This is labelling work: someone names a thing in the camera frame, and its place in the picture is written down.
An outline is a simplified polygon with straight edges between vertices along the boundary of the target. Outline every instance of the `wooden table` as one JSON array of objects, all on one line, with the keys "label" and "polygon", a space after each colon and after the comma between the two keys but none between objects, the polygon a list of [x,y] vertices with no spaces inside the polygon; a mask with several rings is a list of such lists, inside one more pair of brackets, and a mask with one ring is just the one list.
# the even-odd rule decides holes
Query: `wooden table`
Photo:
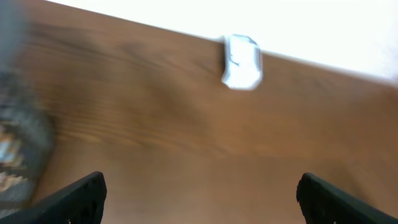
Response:
[{"label": "wooden table", "polygon": [[304,223],[309,171],[398,216],[392,87],[265,55],[260,87],[233,91],[219,43],[23,3],[19,65],[58,132],[35,200],[99,170],[103,223]]}]

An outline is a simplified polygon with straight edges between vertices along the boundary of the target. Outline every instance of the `wood grain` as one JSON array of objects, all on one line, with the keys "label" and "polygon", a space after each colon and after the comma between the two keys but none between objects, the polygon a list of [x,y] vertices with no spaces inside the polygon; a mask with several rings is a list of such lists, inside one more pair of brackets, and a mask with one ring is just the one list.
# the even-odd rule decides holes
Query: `wood grain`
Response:
[{"label": "wood grain", "polygon": [[99,170],[103,223],[304,223],[313,172],[398,216],[398,92],[270,55],[255,91],[220,82],[222,45],[23,1],[19,62],[58,143],[35,200]]}]

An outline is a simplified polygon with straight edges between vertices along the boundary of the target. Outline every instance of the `white wall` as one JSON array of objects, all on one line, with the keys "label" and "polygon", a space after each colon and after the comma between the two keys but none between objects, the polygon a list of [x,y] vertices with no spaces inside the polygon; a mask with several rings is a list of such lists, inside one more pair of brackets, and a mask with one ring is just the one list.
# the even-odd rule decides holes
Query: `white wall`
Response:
[{"label": "white wall", "polygon": [[250,35],[264,51],[398,80],[398,0],[51,0],[218,40]]}]

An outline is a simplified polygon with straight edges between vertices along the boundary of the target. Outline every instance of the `black plastic part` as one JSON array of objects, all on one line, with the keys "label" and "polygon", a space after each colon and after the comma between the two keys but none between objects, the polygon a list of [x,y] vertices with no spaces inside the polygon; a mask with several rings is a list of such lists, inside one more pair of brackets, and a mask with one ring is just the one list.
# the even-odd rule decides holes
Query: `black plastic part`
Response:
[{"label": "black plastic part", "polygon": [[46,197],[32,208],[0,219],[0,224],[99,224],[105,198],[104,175],[94,172]]},{"label": "black plastic part", "polygon": [[305,173],[297,186],[297,201],[308,224],[398,223],[321,178]]}]

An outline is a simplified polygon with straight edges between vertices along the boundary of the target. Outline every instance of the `small white object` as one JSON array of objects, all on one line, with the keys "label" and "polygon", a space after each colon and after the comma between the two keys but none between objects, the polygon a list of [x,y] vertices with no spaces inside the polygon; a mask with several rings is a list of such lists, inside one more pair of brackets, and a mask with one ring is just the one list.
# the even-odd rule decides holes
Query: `small white object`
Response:
[{"label": "small white object", "polygon": [[225,63],[221,81],[230,89],[253,90],[262,80],[261,51],[248,36],[225,37]]}]

